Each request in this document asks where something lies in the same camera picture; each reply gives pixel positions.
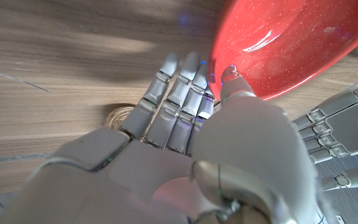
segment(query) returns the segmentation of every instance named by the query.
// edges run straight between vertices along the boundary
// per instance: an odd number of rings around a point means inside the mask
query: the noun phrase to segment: robotic hand
[[[283,110],[255,97],[233,66],[210,117],[207,66],[196,53],[162,102],[177,65],[169,54],[120,130],[54,153],[0,223],[310,223],[316,172]]]
[[[294,120],[312,162],[358,154],[358,89],[335,95]],[[358,187],[358,168],[322,180],[323,190]]]

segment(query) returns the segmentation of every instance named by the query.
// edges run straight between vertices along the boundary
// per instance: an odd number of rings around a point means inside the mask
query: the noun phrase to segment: metal joint
[[[139,105],[147,110],[148,112],[154,113],[155,109],[157,109],[157,106],[150,102],[149,100],[146,100],[145,98],[141,99],[139,101]]]
[[[161,71],[158,71],[155,75],[159,80],[163,81],[164,83],[168,84],[171,80],[171,77]]]
[[[199,94],[204,94],[204,89],[203,88],[201,88],[199,86],[196,86],[196,85],[194,85],[192,83],[190,84],[190,88],[192,90],[194,90],[195,92],[199,93]]]
[[[176,103],[167,100],[162,105],[161,110],[164,110],[169,115],[178,116],[180,112],[180,107],[176,105]]]
[[[184,112],[184,111],[181,111],[180,114],[179,114],[179,119],[181,121],[183,121],[184,123],[186,123],[186,124],[192,125],[192,124],[195,123],[196,118],[194,116]]]

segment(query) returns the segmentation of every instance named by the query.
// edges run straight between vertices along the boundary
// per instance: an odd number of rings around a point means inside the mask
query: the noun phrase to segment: wooden table
[[[136,104],[169,52],[207,59],[222,4],[0,1],[0,193],[19,189],[63,143],[101,127],[116,104]],[[294,118],[355,84],[358,48],[272,103]]]

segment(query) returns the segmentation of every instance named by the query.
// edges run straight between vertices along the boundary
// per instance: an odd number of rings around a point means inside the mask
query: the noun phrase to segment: robot finger
[[[196,73],[195,79],[190,85],[190,90],[183,104],[183,108],[180,111],[167,145],[165,146],[167,149],[182,154],[185,153],[190,133],[196,120],[198,108],[203,99],[205,88],[208,86],[206,72],[207,64],[203,62]]]
[[[197,138],[201,127],[204,122],[212,116],[214,107],[214,96],[209,88],[205,91],[203,95],[203,99],[201,100],[200,107],[198,108],[195,123],[191,129],[191,134],[187,143],[187,149],[185,151],[185,155],[191,157],[194,140]]]
[[[167,99],[147,131],[144,142],[161,149],[165,147],[199,66],[200,56],[196,52],[188,54]]]
[[[146,93],[122,122],[120,130],[124,131],[134,139],[140,139],[149,126],[155,110],[158,108],[162,98],[167,91],[169,82],[179,64],[178,55],[170,53],[157,72],[153,82]]]
[[[344,174],[335,177],[326,177],[321,180],[322,190],[358,187],[358,167],[347,170]]]

